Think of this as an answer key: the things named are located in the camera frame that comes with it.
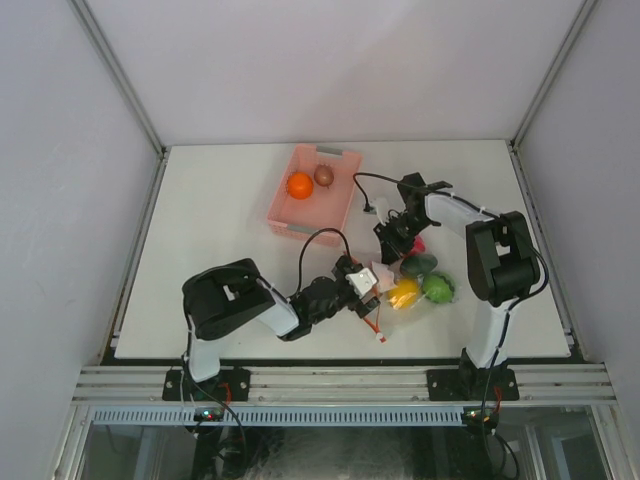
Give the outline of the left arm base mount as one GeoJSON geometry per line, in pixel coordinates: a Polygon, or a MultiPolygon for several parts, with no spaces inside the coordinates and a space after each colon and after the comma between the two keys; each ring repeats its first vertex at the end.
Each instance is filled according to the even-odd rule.
{"type": "Polygon", "coordinates": [[[182,369],[169,370],[164,379],[164,401],[205,401],[214,397],[219,401],[244,402],[248,399],[251,372],[244,368],[223,369],[211,379],[195,383],[182,369]]]}

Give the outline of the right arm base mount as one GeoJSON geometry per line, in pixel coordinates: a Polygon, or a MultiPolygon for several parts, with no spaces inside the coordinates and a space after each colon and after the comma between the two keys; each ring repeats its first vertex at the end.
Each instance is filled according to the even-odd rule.
{"type": "Polygon", "coordinates": [[[463,372],[459,368],[429,369],[426,372],[429,399],[432,401],[517,401],[520,393],[515,372],[494,368],[463,372]]]}

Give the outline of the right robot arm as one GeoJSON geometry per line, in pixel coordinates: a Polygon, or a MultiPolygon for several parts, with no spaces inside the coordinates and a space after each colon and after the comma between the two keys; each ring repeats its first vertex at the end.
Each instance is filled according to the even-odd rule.
{"type": "Polygon", "coordinates": [[[507,365],[510,322],[517,307],[541,293],[549,279],[525,216],[491,213],[454,194],[449,183],[427,184],[418,173],[404,176],[396,186],[404,210],[374,228],[382,262],[399,261],[424,229],[444,226],[465,241],[467,278],[479,300],[471,339],[457,367],[427,372],[430,399],[518,399],[515,373],[507,365]]]}

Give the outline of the fake orange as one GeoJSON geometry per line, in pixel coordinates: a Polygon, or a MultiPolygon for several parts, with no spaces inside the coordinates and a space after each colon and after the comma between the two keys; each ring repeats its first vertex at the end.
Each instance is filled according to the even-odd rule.
{"type": "Polygon", "coordinates": [[[312,178],[304,172],[295,172],[289,176],[286,184],[288,195],[296,200],[308,199],[314,190],[312,178]]]}

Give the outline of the fake brown pink fruit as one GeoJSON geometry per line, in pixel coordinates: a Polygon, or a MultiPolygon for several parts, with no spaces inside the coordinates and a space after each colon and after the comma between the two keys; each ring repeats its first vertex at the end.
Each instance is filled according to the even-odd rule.
{"type": "Polygon", "coordinates": [[[318,165],[314,171],[314,180],[321,187],[329,187],[334,182],[333,170],[328,165],[318,165]]]}

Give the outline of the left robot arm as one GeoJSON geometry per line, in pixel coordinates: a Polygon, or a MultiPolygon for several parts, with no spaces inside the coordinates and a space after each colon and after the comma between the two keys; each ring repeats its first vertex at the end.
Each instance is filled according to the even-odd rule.
{"type": "Polygon", "coordinates": [[[187,347],[184,388],[206,400],[219,387],[224,339],[253,320],[277,338],[295,341],[313,326],[344,309],[367,317],[380,305],[374,272],[347,254],[337,260],[331,278],[320,276],[290,297],[283,296],[250,258],[213,267],[182,286],[187,347]]]}

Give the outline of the clear zip top bag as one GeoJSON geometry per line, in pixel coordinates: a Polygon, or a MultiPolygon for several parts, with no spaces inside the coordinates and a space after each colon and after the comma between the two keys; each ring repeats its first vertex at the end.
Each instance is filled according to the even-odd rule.
{"type": "Polygon", "coordinates": [[[415,321],[421,310],[454,303],[454,278],[438,269],[438,259],[425,251],[412,251],[391,265],[369,261],[378,282],[372,295],[380,301],[375,312],[364,318],[380,344],[386,343],[400,326],[415,321]]]}

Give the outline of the fake yellow lemon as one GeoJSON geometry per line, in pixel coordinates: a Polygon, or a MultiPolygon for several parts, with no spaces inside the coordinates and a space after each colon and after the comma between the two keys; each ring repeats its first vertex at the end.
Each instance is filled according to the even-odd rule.
{"type": "Polygon", "coordinates": [[[421,287],[417,281],[402,278],[387,292],[388,302],[394,310],[407,309],[416,303],[421,293],[421,287]]]}

